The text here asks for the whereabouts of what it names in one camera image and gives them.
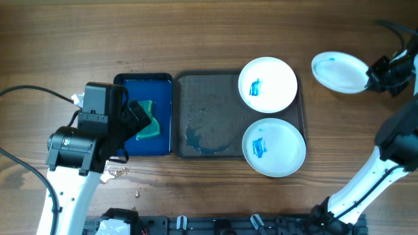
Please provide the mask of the white plate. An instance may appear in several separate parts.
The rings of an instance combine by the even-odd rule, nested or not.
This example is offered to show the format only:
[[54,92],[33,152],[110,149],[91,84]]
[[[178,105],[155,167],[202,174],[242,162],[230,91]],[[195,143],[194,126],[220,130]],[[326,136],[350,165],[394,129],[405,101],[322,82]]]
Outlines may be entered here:
[[366,90],[368,65],[343,52],[317,54],[311,63],[315,79],[338,93],[354,94]]
[[265,118],[251,124],[242,138],[242,151],[248,164],[272,178],[295,173],[306,157],[306,143],[290,123]]
[[295,99],[298,82],[292,68],[275,57],[250,61],[238,77],[242,100],[253,110],[271,114],[286,109]]

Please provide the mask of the green yellow sponge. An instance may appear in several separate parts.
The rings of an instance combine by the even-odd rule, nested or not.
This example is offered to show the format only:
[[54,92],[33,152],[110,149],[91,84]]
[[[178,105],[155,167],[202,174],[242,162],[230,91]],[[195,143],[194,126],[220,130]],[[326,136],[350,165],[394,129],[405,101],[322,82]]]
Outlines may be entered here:
[[156,118],[153,115],[153,111],[152,111],[153,101],[151,101],[151,100],[139,101],[138,103],[139,103],[139,105],[141,105],[141,107],[147,113],[148,117],[151,120],[151,123],[147,127],[145,127],[144,129],[142,129],[140,132],[137,133],[136,139],[137,140],[142,140],[142,139],[151,138],[151,137],[155,137],[155,136],[159,135],[160,134],[160,125],[159,125],[158,121],[156,120]]

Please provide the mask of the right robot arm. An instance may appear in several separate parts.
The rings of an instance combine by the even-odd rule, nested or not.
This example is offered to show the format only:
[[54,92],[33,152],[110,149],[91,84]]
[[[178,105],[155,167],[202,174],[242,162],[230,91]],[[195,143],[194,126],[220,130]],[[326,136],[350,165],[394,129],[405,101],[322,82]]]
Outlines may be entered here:
[[[338,93],[366,90],[399,95],[417,77],[417,31],[401,42],[401,52],[367,66],[342,52],[323,52],[312,60],[315,79]],[[387,119],[374,139],[365,165],[337,193],[311,210],[304,221],[306,234],[358,234],[362,212],[396,180],[417,170],[417,95]]]

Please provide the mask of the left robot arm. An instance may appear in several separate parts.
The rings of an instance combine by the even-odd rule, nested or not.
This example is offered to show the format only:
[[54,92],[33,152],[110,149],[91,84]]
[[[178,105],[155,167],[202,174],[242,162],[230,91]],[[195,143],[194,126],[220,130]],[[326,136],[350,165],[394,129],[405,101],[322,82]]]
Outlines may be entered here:
[[37,234],[81,234],[105,171],[151,119],[126,87],[89,82],[69,123],[48,139],[47,190]]

